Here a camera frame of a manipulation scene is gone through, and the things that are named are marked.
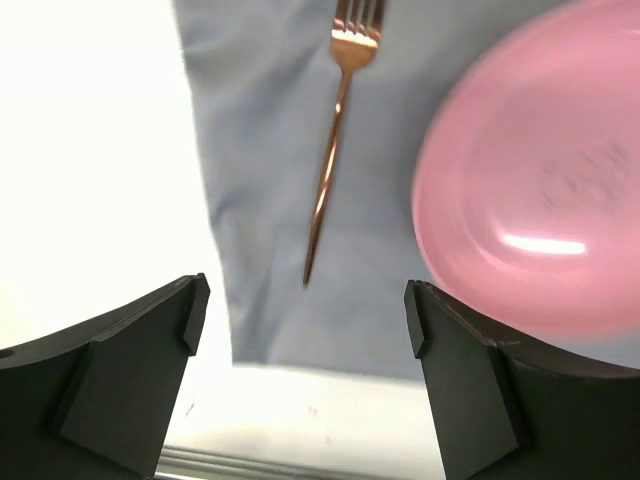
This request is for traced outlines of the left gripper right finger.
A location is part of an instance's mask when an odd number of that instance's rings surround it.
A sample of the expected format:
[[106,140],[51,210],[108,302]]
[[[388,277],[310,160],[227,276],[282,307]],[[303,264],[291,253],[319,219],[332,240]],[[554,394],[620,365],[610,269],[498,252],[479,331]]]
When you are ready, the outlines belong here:
[[639,373],[486,317],[434,285],[404,303],[449,479],[635,479]]

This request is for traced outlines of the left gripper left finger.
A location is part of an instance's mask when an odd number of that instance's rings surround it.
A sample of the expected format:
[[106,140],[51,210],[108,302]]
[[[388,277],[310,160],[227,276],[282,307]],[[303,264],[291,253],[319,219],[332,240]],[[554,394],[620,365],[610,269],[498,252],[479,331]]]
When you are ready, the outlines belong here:
[[210,288],[183,276],[1,351],[4,479],[151,479]]

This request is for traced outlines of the pink plate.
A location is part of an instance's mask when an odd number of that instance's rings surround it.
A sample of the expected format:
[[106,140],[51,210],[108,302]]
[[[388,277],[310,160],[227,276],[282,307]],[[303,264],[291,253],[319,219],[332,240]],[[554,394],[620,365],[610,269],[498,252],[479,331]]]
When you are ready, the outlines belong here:
[[436,283],[533,335],[639,327],[639,5],[572,1],[497,43],[435,116],[412,195]]

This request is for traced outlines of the grey cloth placemat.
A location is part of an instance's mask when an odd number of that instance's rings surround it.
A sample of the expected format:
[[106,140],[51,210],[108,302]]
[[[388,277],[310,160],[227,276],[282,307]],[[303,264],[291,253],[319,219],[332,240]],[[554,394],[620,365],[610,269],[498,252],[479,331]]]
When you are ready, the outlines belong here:
[[391,1],[356,73],[309,282],[310,217],[340,72],[332,1],[175,5],[232,360],[416,381],[404,313],[427,279],[411,223],[416,157],[441,100],[531,1]]

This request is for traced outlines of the copper fork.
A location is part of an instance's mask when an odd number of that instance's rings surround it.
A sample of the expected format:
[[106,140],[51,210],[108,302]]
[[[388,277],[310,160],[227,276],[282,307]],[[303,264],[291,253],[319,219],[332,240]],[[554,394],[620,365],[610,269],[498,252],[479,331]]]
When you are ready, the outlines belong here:
[[311,215],[302,277],[303,286],[309,285],[330,199],[339,150],[340,129],[353,74],[367,67],[376,56],[381,42],[385,5],[384,0],[342,0],[336,5],[331,29],[330,53],[340,68],[341,78]]

